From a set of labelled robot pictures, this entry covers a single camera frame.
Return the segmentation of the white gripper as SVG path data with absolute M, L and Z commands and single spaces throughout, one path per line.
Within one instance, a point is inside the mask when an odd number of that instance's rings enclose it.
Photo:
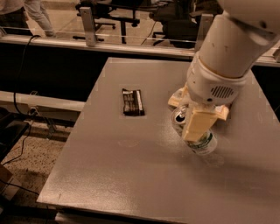
M 245 82 L 245 77 L 226 78 L 212 72 L 196 52 L 187 70 L 186 85 L 191 99 L 202 104 L 191 104 L 187 110 L 182 138 L 197 142 L 217 121 L 214 105 L 231 103 Z

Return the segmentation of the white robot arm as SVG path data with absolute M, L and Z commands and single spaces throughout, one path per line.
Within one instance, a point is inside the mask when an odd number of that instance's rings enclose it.
M 256 60 L 279 40 L 280 0 L 217 0 L 215 16 L 195 53 L 185 87 L 194 102 L 182 137 L 196 142 L 216 122 L 215 106 L 232 102 Z

